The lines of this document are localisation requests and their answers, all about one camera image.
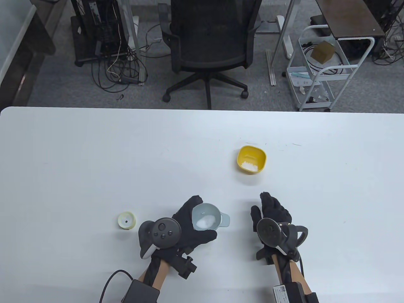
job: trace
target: yellow bowl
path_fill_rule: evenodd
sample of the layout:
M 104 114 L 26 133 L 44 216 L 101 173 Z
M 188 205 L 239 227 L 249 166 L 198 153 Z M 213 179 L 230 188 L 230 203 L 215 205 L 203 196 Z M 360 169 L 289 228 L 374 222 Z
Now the yellow bowl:
M 242 170 L 248 171 L 249 173 L 259 173 L 265 167 L 267 161 L 267 155 L 261 148 L 246 145 L 243 146 L 237 156 L 237 164 Z M 247 166 L 257 166 L 258 170 L 250 170 L 243 167 L 243 163 L 247 163 Z

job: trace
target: small white lid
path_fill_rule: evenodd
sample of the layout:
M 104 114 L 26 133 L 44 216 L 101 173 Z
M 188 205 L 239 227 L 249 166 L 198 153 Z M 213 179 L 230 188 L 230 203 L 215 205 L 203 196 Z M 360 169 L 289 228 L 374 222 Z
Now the small white lid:
M 118 225 L 126 230 L 132 229 L 136 225 L 136 218 L 131 212 L 126 211 L 118 216 Z

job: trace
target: black glove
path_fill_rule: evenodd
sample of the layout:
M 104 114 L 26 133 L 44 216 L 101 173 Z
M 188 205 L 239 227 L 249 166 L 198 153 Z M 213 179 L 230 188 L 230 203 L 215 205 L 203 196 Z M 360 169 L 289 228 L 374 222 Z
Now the black glove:
M 280 205 L 279 201 L 271 197 L 267 192 L 261 193 L 259 195 L 262 203 L 262 214 L 264 218 L 270 218 L 275 222 L 288 222 L 292 223 L 292 216 L 289 214 L 287 209 Z M 252 219 L 252 229 L 257 232 L 257 223 L 262 219 L 261 211 L 257 205 L 251 207 L 251 219 Z M 271 255 L 279 255 L 280 252 L 276 248 L 269 247 L 264 244 L 264 250 L 260 250 L 257 253 L 257 259 L 266 258 L 268 264 L 273 264 Z
M 196 231 L 192 225 L 192 209 L 202 202 L 200 196 L 193 196 L 173 215 L 173 219 L 181 226 L 181 238 L 173 247 L 157 249 L 151 255 L 152 258 L 159 257 L 171 264 L 176 256 L 182 256 L 183 253 L 189 254 L 198 245 L 216 239 L 217 232 L 215 230 Z

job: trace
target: white label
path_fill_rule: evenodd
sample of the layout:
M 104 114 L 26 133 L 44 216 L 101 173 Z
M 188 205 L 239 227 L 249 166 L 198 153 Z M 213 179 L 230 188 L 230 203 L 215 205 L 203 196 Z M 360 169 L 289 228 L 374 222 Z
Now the white label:
M 276 303 L 289 303 L 288 293 L 284 285 L 275 286 L 274 295 Z

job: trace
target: wooden desk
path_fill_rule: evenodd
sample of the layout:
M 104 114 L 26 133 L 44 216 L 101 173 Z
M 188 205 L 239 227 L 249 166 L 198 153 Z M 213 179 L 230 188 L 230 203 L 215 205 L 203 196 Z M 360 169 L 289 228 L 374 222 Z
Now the wooden desk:
M 333 36 L 384 37 L 384 32 L 363 0 L 316 0 Z

